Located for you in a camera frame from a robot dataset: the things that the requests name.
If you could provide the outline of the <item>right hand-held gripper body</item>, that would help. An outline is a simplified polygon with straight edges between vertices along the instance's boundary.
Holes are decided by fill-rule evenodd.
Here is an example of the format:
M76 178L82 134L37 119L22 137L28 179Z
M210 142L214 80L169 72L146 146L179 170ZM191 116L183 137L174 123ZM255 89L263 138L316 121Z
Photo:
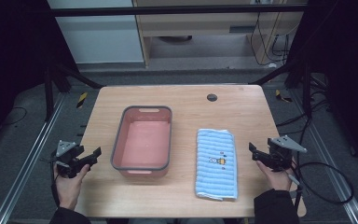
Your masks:
M270 168L274 172L287 170L292 165L293 152L307 153L308 151L289 136L268 139L269 155L273 159Z

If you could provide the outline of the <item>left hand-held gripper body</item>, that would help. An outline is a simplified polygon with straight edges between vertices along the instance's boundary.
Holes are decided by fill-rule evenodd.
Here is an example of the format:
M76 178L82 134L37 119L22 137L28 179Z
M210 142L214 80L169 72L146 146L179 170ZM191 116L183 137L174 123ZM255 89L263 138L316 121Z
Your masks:
M51 154L51 161L57 165L58 174L74 178L84 166L78 158L83 152L84 148L77 143L60 140L56 150Z

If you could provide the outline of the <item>person's right hand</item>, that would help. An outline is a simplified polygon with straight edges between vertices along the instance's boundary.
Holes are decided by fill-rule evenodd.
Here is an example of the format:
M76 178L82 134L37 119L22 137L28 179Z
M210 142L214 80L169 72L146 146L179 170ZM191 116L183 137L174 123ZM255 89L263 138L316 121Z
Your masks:
M292 180L290 175L293 174L291 170L282 172L273 172L261 161L256 162L260 171L265 175L268 186L275 190L286 190L289 191L292 186Z

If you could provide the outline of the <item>person's left hand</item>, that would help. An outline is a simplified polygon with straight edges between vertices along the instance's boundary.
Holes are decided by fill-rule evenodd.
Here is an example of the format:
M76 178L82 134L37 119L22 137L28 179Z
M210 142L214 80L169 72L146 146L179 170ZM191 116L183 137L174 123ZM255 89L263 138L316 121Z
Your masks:
M54 177L59 199L59 207L74 210L81 191L83 178L86 176L90 166L84 165L80 172L73 178L62 177L58 174L57 166L54 166Z

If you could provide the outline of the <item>blue striped towel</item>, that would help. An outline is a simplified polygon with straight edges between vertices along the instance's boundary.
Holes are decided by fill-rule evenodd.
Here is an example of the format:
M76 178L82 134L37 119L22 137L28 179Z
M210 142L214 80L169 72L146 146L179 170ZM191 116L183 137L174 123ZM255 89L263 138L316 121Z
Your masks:
M195 192L217 201L238 198L234 135L228 130L199 129Z

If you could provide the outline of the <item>pink plastic basin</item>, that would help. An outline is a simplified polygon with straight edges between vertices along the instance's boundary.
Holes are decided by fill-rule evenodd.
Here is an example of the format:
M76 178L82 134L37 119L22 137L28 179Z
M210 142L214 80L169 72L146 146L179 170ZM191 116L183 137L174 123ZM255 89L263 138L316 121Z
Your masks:
M128 106L117 128L111 165L126 177L163 177L169 170L171 139L169 107Z

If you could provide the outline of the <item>yellow black tape strip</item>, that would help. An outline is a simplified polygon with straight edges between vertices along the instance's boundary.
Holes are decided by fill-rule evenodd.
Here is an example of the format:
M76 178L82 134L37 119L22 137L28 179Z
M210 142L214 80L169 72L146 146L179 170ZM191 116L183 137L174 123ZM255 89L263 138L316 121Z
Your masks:
M283 97L279 90L275 91L275 97L276 97L277 100L280 100L280 101L283 101L283 102L286 102L286 103L292 103L293 102L292 98Z
M82 92L79 96L79 99L77 101L77 104L76 104L76 108L81 108L82 105L85 103L85 100L88 96L88 93L87 92Z

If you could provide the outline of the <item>black metal stand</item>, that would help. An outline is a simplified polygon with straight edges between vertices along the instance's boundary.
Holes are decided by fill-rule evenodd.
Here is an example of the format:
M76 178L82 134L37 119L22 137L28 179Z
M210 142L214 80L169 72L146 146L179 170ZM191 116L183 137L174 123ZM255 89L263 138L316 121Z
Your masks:
M44 72L44 87L46 98L45 121L49 121L54 113L53 86L56 86L59 92L69 92L71 90L72 86L67 77L73 77L74 79L93 89L101 89L103 87L102 84L94 82L91 79L84 77L79 72L62 64L58 63L52 66L48 66Z
M310 104L310 63L307 60L292 60L285 65L275 69L264 77L250 82L250 85L262 86L269 80L287 73L288 76L284 81L284 86L288 89L296 87L302 83L302 109L308 118L311 118Z

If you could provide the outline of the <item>black curtain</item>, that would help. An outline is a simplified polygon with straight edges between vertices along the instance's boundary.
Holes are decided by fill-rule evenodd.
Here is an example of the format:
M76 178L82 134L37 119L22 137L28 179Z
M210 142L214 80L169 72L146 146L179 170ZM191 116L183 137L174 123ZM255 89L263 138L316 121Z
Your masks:
M328 96L358 152L358 0L308 0L289 54L307 46L310 70L328 79Z
M48 0L0 0L0 126L16 96L44 82L47 66L76 62L53 17L37 16Z

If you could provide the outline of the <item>white cabinet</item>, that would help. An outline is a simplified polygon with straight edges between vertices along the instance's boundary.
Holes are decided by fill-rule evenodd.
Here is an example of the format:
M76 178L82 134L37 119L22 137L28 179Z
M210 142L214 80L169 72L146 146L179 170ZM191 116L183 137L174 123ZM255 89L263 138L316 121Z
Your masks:
M52 9L132 7L132 0L48 0ZM57 17L77 64L142 63L134 16Z

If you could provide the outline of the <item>light wooden desk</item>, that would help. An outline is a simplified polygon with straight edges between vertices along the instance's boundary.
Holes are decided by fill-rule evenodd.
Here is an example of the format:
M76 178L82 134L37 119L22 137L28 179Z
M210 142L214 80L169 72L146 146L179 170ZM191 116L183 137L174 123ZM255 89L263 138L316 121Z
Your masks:
M136 7L286 5L308 0L132 0ZM140 37L246 34L258 63L272 59L274 38L296 32L301 12L139 15Z

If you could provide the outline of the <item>black horizontal bar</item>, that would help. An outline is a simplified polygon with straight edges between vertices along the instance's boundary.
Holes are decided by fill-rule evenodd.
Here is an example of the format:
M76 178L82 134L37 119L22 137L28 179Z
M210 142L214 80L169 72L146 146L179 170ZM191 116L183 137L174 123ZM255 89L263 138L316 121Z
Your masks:
M221 6L169 6L169 7L98 7L51 9L55 17L80 16L127 16L127 15L171 15L171 14L211 14L211 13L258 13L258 12L298 12L308 8L296 5L221 5Z

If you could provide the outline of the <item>metal floor rail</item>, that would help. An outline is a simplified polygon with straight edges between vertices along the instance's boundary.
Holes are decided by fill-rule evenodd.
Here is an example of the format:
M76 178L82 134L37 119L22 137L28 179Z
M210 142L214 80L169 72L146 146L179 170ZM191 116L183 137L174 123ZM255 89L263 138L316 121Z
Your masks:
M308 117L303 118L305 127L301 131L300 142L303 142L304 136L308 134L313 146L308 152L316 152L321 160L321 165L325 171L334 190L339 198L338 205L342 206L348 215L351 224L358 224L358 202L354 196L354 187L350 185L350 180L345 178L344 174L339 173L337 164L328 152L327 147L318 132L316 126L312 124Z
M66 93L59 93L57 101L53 105L53 112L51 117L44 122L38 136L36 137L33 146L30 149L22 167L20 168L6 198L0 205L0 224L7 224L13 209L15 208L18 199L20 198L23 189L29 179L31 172L42 152L48 137L53 129L58 116L62 111L62 105L66 99Z

